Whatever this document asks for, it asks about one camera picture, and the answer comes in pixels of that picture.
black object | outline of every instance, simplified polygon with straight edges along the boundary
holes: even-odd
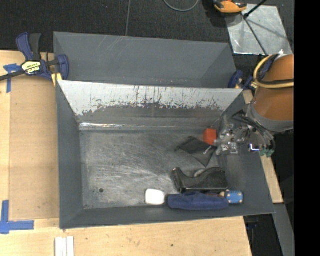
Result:
[[[220,193],[228,188],[226,173],[219,167],[205,170],[200,176],[189,177],[177,167],[172,170],[173,179],[179,192],[211,191]]]
[[[186,142],[175,148],[175,151],[183,150],[197,159],[204,167],[207,167],[216,149],[216,146],[210,146],[196,137],[189,136]]]
[[[228,199],[216,193],[188,192],[168,196],[168,206],[172,209],[193,211],[216,211],[229,206]]]

orange object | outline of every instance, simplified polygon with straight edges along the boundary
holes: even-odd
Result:
[[[203,132],[203,140],[205,143],[209,145],[213,145],[215,140],[217,139],[217,130],[212,128],[207,128]]]

blue tape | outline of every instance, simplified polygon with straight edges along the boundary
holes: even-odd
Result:
[[[7,235],[15,230],[34,230],[34,220],[9,221],[9,200],[2,201],[0,234]]]
[[[21,67],[17,64],[4,65],[3,68],[5,69],[5,71],[8,72],[8,74],[10,74],[11,72],[16,72],[21,70]],[[11,78],[8,78],[6,82],[6,93],[8,94],[10,92],[11,92]]]

blue clamp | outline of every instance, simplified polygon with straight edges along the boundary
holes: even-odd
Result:
[[[7,235],[10,231],[34,230],[34,220],[9,221],[9,200],[2,201],[0,234]]]
[[[4,70],[7,71],[8,74],[11,72],[16,72],[21,70],[21,66],[17,64],[9,64],[9,65],[4,65],[3,66]],[[6,83],[6,93],[11,92],[11,78],[8,78],[8,81]]]
[[[228,83],[228,88],[229,89],[234,89],[237,84],[239,83],[239,80],[242,78],[244,73],[241,70],[237,70],[231,77],[229,83]]]
[[[15,72],[10,72],[6,75],[0,76],[0,81],[10,79],[20,75],[37,76],[49,81],[53,81],[53,73],[50,70],[50,66],[60,65],[60,74],[63,80],[66,80],[69,75],[69,60],[64,54],[58,55],[57,59],[47,62],[41,59],[39,52],[39,40],[41,34],[24,32],[16,38],[16,45],[21,53],[25,57],[25,62],[20,65],[20,69]],[[7,85],[11,91],[11,82]]]

black cable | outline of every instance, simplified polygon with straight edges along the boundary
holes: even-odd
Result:
[[[199,3],[199,0],[196,0],[195,4],[192,7],[188,8],[188,9],[178,9],[178,8],[175,8],[175,7],[171,6],[170,4],[168,4],[168,2],[166,0],[163,0],[163,1],[169,8],[171,8],[172,10],[175,10],[177,12],[189,12],[193,8],[195,8],[197,6],[197,4]]]
[[[128,14],[127,14],[127,16],[126,16],[125,36],[127,36],[127,34],[128,34],[128,27],[129,27],[129,14],[130,14],[130,4],[131,4],[131,0],[129,0],[129,3],[128,3]]]

